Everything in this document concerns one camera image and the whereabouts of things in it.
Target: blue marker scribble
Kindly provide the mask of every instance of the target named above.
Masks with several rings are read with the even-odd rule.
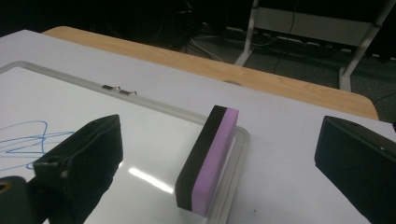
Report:
[[[19,167],[33,169],[32,163],[48,152],[48,145],[57,145],[73,132],[47,133],[48,123],[43,120],[33,120],[14,124],[0,129],[0,137],[6,133],[16,137],[0,140],[0,160],[29,159],[26,163],[12,164],[0,167],[0,172]]]

